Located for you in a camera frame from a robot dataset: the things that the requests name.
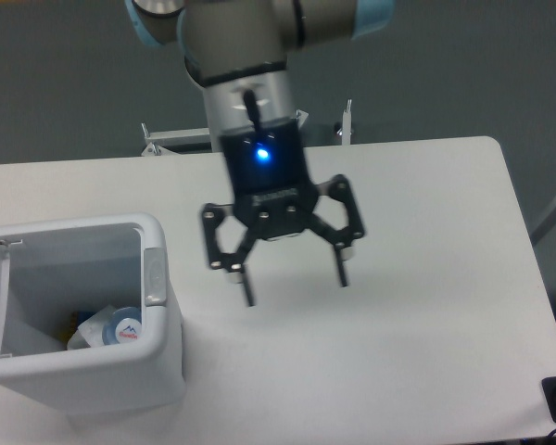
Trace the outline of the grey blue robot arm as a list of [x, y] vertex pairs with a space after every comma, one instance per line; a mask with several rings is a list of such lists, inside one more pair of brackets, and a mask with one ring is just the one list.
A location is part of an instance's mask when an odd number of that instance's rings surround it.
[[204, 99], [212, 146], [225, 159], [234, 200], [206, 204], [201, 222], [213, 270], [253, 304], [246, 259], [256, 242], [312, 231], [344, 262], [365, 234], [348, 178], [310, 179], [287, 76], [290, 52], [385, 27], [391, 1], [129, 1], [138, 38], [177, 43]]

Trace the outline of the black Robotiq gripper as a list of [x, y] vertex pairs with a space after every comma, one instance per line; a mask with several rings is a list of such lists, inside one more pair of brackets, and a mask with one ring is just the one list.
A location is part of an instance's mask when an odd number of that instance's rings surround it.
[[[353, 256], [354, 242], [366, 234], [349, 179], [337, 174], [321, 184], [311, 182], [296, 120], [263, 127], [258, 133], [226, 134], [220, 142], [234, 203], [207, 203], [202, 208], [209, 268], [223, 269], [240, 284], [246, 305], [253, 307], [256, 301], [246, 258], [256, 241], [299, 234], [308, 228], [332, 247], [339, 284], [347, 287], [345, 262]], [[319, 196], [342, 205], [345, 225], [336, 229], [313, 212]], [[232, 215], [247, 229], [236, 251], [229, 253], [221, 251], [217, 231]]]

